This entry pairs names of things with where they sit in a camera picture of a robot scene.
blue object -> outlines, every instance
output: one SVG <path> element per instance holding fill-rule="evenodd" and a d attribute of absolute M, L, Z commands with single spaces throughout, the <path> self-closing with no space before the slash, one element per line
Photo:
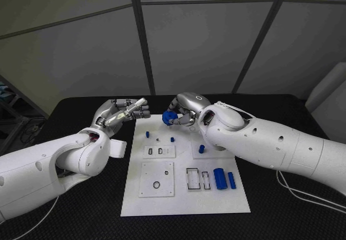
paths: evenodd
<path fill-rule="evenodd" d="M 226 183 L 223 168 L 213 169 L 213 176 L 214 176 L 216 188 L 219 190 L 226 189 L 227 183 Z"/>
<path fill-rule="evenodd" d="M 200 154 L 204 152 L 204 145 L 200 145 L 200 146 L 199 146 L 197 152 L 199 152 Z"/>
<path fill-rule="evenodd" d="M 230 188 L 236 189 L 236 183 L 235 183 L 235 178 L 233 178 L 232 172 L 227 173 L 227 178 L 229 178 Z"/>
<path fill-rule="evenodd" d="M 167 126 L 171 125 L 170 119 L 177 119 L 177 118 L 178 118 L 178 115 L 177 115 L 175 112 L 173 112 L 173 111 L 165 111 L 165 112 L 161 114 L 161 120 L 162 120 L 162 122 L 164 122 L 164 124 L 165 124 Z"/>

black o-ring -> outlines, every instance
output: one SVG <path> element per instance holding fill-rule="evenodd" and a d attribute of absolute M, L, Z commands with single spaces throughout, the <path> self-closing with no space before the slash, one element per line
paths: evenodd
<path fill-rule="evenodd" d="M 152 188 L 157 189 L 158 187 L 155 187 L 155 183 L 158 183 L 158 187 L 160 187 L 160 182 L 158 181 L 154 181 L 152 182 Z"/>

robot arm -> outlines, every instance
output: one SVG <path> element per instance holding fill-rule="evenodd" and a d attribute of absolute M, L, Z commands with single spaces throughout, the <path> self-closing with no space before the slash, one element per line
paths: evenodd
<path fill-rule="evenodd" d="M 194 121 L 210 148 L 229 150 L 263 168 L 302 175 L 346 195 L 344 144 L 276 122 L 243 119 L 233 107 L 222 102 L 206 105 L 199 111 Z"/>
<path fill-rule="evenodd" d="M 144 98 L 108 100 L 95 112 L 90 127 L 0 157 L 0 222 L 31 211 L 96 176 L 109 157 L 124 157 L 126 143 L 109 137 L 124 121 L 149 117 L 145 104 Z M 59 177 L 56 166 L 70 174 Z"/>

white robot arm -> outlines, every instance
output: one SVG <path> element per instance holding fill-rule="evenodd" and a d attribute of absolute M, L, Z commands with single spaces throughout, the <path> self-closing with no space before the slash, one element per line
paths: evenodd
<path fill-rule="evenodd" d="M 144 98 L 108 100 L 90 127 L 0 157 L 0 222 L 27 213 L 96 176 L 108 158 L 122 158 L 126 143 L 109 139 L 124 121 L 148 118 Z M 57 176 L 56 166 L 69 171 Z"/>
<path fill-rule="evenodd" d="M 255 117 L 243 119 L 235 107 L 222 102 L 210 104 L 203 96 L 191 92 L 175 96 L 162 115 L 170 115 L 174 107 L 184 116 L 168 119 L 165 123 L 188 125 L 196 122 L 210 148 L 229 150 L 263 168 L 302 175 L 346 195 L 344 144 L 311 136 L 276 122 Z"/>

black tabletop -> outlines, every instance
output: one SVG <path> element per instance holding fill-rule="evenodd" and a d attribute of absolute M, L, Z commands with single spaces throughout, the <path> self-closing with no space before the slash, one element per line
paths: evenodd
<path fill-rule="evenodd" d="M 204 96 L 211 103 L 222 101 L 258 118 L 327 138 L 304 104 L 291 95 Z M 105 100 L 139 97 L 142 96 L 63 99 L 36 137 L 36 144 L 72 135 L 89 127 L 93 113 Z M 161 114 L 174 98 L 173 95 L 144 97 L 151 114 Z M 236 159 L 236 164 L 250 213 L 119 217 L 134 127 L 134 121 L 125 122 L 112 137 L 126 141 L 124 159 L 109 158 L 100 174 L 59 197 L 47 218 L 23 239 L 346 239 L 346 215 L 298 200 L 279 186 L 275 171 L 242 159 Z M 344 196 L 322 184 L 291 173 L 285 173 L 285 179 L 292 188 L 346 205 Z M 21 235 L 40 221 L 51 204 L 53 200 L 5 221 L 0 226 L 0 239 L 13 239 Z"/>

